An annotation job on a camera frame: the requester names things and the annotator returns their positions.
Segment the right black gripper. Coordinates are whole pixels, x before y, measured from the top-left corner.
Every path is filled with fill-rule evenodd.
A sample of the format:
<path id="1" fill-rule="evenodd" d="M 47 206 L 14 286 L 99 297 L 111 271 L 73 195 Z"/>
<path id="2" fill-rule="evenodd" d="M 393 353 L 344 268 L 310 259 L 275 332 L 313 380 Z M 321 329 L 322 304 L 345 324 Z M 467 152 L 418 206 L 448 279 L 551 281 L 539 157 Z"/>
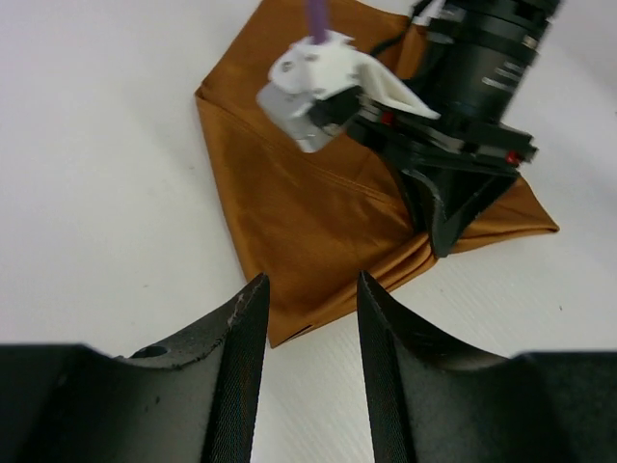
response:
<path id="1" fill-rule="evenodd" d="M 355 95 L 345 100 L 344 115 L 349 136 L 400 171 L 401 195 L 416 230 L 428 234 L 438 258 L 453 251 L 537 153 L 527 132 L 442 114 L 415 95 Z"/>

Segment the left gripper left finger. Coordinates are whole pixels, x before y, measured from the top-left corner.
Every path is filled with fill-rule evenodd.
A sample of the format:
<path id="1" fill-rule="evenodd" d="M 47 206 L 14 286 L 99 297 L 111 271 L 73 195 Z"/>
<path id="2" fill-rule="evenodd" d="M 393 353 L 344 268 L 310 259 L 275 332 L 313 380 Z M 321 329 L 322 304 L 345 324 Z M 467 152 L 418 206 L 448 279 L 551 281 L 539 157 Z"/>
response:
<path id="1" fill-rule="evenodd" d="M 85 344 L 1 348 L 5 462 L 247 462 L 270 282 L 129 357 Z"/>

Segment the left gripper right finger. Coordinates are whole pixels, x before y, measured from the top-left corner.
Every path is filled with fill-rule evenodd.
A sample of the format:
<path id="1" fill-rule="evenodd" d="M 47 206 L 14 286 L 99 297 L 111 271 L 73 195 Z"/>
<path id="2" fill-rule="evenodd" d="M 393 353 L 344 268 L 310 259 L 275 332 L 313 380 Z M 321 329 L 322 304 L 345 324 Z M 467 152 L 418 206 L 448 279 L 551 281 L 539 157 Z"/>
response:
<path id="1" fill-rule="evenodd" d="M 357 316 L 377 461 L 615 460 L 613 352 L 502 357 L 406 308 L 367 272 Z"/>

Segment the brown cloth napkin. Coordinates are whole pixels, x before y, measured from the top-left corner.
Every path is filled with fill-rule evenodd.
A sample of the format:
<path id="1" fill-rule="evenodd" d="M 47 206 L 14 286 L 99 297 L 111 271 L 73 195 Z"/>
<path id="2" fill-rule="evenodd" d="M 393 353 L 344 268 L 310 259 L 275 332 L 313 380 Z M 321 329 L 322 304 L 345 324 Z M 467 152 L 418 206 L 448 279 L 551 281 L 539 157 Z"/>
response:
<path id="1" fill-rule="evenodd" d="M 352 313 L 361 271 L 394 290 L 437 263 L 375 154 L 347 137 L 304 154 L 258 108 L 269 67 L 306 31 L 300 2 L 261 2 L 196 91 L 242 271 L 271 281 L 272 346 Z"/>

